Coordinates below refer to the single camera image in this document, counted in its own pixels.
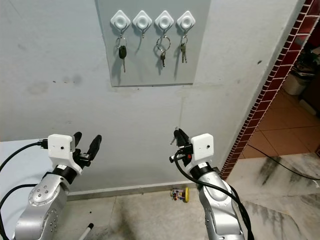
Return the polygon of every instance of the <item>marble floor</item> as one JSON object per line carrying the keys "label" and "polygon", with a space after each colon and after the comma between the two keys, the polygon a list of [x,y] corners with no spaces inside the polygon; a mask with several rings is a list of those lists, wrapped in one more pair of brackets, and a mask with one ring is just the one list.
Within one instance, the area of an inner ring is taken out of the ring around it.
{"label": "marble floor", "polygon": [[[278,160],[320,178],[320,159],[313,153]],[[320,181],[294,175],[259,157],[238,161],[227,182],[239,193],[256,240],[320,239]],[[188,203],[171,200],[168,191],[69,201],[54,240],[77,240],[91,222],[94,228],[88,240],[208,238],[195,188]]]}

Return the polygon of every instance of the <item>key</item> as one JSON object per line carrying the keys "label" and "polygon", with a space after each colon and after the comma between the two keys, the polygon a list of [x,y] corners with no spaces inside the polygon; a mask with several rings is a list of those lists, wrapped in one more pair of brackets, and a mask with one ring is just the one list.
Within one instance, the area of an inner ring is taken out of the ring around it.
{"label": "key", "polygon": [[163,51],[160,55],[160,60],[162,61],[162,66],[165,67],[166,51]]}
{"label": "key", "polygon": [[182,63],[184,63],[185,62],[185,54],[186,54],[186,44],[185,43],[181,43],[180,50],[181,50],[181,54],[182,54]]}
{"label": "key", "polygon": [[187,53],[186,53],[186,52],[187,52],[187,48],[184,49],[183,55],[184,55],[184,61],[185,61],[185,63],[188,63],[188,62],[187,62]]}
{"label": "key", "polygon": [[125,57],[127,56],[127,49],[126,46],[119,47],[119,58],[122,59],[123,62],[123,71],[126,72],[126,65],[125,65]]}

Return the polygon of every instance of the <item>red tile trim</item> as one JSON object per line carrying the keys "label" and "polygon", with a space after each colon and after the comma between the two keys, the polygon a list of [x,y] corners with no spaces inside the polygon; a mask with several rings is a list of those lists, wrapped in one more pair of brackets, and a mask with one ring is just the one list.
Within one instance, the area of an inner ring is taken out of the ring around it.
{"label": "red tile trim", "polygon": [[267,110],[270,103],[271,103],[271,101],[262,101],[262,102],[260,102],[259,107],[256,110],[257,111]]}
{"label": "red tile trim", "polygon": [[[251,138],[255,128],[259,124],[266,110],[270,107],[274,96],[277,94],[285,77],[289,74],[292,65],[299,56],[306,39],[309,37],[314,25],[319,20],[318,15],[320,15],[320,0],[306,0],[297,17],[294,27],[291,29],[291,32],[287,37],[278,59],[266,79],[259,96],[252,106],[252,109],[250,110],[250,113],[248,114],[248,117],[245,120],[222,167],[222,179],[227,179],[241,152]],[[316,152],[320,156],[320,146]]]}
{"label": "red tile trim", "polygon": [[306,14],[309,10],[309,6],[308,5],[303,5],[303,7],[301,8],[300,13],[302,14]]}
{"label": "red tile trim", "polygon": [[256,127],[259,122],[260,122],[260,119],[251,120],[248,127]]}
{"label": "red tile trim", "polygon": [[318,20],[317,16],[306,16],[300,26],[298,33],[299,34],[310,33],[314,28],[317,20]]}
{"label": "red tile trim", "polygon": [[292,65],[295,63],[296,58],[298,57],[299,50],[290,50],[286,53],[284,59],[282,60],[282,65]]}
{"label": "red tile trim", "polygon": [[308,13],[307,13],[308,16],[310,15],[320,15],[320,1],[319,0],[314,0]]}
{"label": "red tile trim", "polygon": [[305,0],[304,5],[310,5],[312,3],[312,0]]}
{"label": "red tile trim", "polygon": [[275,78],[270,84],[268,90],[278,90],[283,82],[284,78]]}

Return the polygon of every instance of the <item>white table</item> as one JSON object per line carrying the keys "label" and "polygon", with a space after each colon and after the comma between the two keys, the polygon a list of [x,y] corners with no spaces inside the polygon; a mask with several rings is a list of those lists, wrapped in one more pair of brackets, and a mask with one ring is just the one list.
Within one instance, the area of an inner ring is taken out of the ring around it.
{"label": "white table", "polygon": [[[21,147],[35,143],[38,139],[0,142],[0,163]],[[14,156],[0,172],[0,198],[21,184],[37,184],[44,174],[52,171],[52,162],[48,150],[40,146],[29,147]],[[31,187],[16,190],[5,201],[2,209],[2,220],[6,235],[13,236],[16,223],[27,206]]]}

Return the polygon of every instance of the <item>black wire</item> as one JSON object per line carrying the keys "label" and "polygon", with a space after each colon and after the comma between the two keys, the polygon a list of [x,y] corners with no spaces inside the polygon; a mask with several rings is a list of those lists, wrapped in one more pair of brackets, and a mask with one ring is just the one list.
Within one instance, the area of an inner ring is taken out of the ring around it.
{"label": "black wire", "polygon": [[6,193],[6,195],[0,201],[0,234],[3,237],[3,240],[10,240],[6,235],[4,223],[2,221],[2,216],[1,216],[1,208],[2,208],[3,204],[5,203],[6,199],[10,196],[10,194],[12,194],[15,190],[18,190],[18,189],[21,189],[21,188],[35,187],[36,185],[37,184],[22,184],[22,185],[16,186],[16,187],[12,188],[10,191],[8,191]]}
{"label": "black wire", "polygon": [[257,150],[258,152],[262,153],[263,155],[267,156],[269,159],[275,161],[277,164],[281,165],[282,167],[284,167],[285,169],[289,170],[290,172],[294,173],[294,174],[297,174],[301,177],[304,177],[306,179],[311,179],[311,180],[320,180],[320,178],[313,178],[313,177],[310,177],[310,176],[305,176],[304,174],[300,174],[296,171],[293,171],[291,170],[290,168],[287,168],[285,165],[282,165],[280,162],[278,162],[277,160],[275,160],[274,158],[272,158],[271,156],[267,155],[266,153],[264,153],[263,151],[259,150],[258,148],[254,147],[254,146],[251,146],[250,144],[248,144],[249,147],[252,147],[253,149]]}
{"label": "black wire", "polygon": [[28,144],[26,146],[23,146],[22,148],[18,149],[17,151],[15,151],[14,153],[12,153],[10,156],[8,156],[8,158],[6,160],[4,160],[4,162],[1,164],[0,166],[0,172],[1,170],[4,168],[4,166],[10,161],[10,159],[12,159],[15,155],[17,155],[18,153],[20,153],[21,151],[27,149],[27,148],[30,148],[32,146],[39,146],[39,143],[38,142],[34,142],[34,143],[31,143],[31,144]]}
{"label": "black wire", "polygon": [[183,154],[183,151],[180,149],[178,150],[175,155],[174,155],[174,163],[176,165],[176,167],[178,168],[178,170],[180,171],[180,173],[182,173],[183,176],[185,176],[187,179],[189,179],[190,181],[196,183],[196,184],[199,184],[199,185],[203,185],[203,186],[206,186],[206,187],[209,187],[209,188],[212,188],[212,189],[215,189],[215,190],[218,190],[222,193],[224,193],[225,195],[229,196],[230,198],[232,198],[239,206],[239,211],[241,213],[241,216],[242,216],[242,219],[243,219],[243,222],[248,230],[248,240],[255,240],[254,238],[254,235],[252,233],[252,230],[251,230],[251,222],[250,222],[250,218],[249,218],[249,215],[247,213],[247,210],[245,208],[245,206],[241,203],[240,199],[239,199],[239,196],[238,196],[238,193],[236,192],[236,190],[231,187],[231,190],[234,192],[235,196],[228,192],[227,190],[221,188],[221,187],[218,187],[218,186],[215,186],[215,185],[212,185],[210,183],[207,183],[207,182],[204,182],[204,181],[200,181],[200,180],[197,180],[195,178],[193,178],[192,176],[188,175],[182,168],[181,166],[179,165],[178,163],[178,159],[177,159],[177,156],[179,154]]}

